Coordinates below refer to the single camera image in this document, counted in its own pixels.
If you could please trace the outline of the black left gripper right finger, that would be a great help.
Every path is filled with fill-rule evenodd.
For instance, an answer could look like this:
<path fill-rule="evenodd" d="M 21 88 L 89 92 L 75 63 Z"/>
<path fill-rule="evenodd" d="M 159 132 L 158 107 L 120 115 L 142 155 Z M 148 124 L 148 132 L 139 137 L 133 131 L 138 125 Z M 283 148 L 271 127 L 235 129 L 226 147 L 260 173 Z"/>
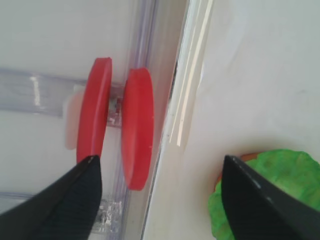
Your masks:
<path fill-rule="evenodd" d="M 318 240 L 320 213 L 236 156 L 222 168 L 222 203 L 236 240 Z"/>

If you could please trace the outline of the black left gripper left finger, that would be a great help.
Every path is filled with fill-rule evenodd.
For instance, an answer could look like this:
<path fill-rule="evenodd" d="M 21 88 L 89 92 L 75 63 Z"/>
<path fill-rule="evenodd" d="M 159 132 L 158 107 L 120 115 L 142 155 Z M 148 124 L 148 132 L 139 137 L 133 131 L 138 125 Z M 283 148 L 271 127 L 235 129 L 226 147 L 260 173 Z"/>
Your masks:
<path fill-rule="evenodd" d="M 0 215 L 2 240 L 87 240 L 102 199 L 100 158 L 88 156 L 29 200 Z"/>

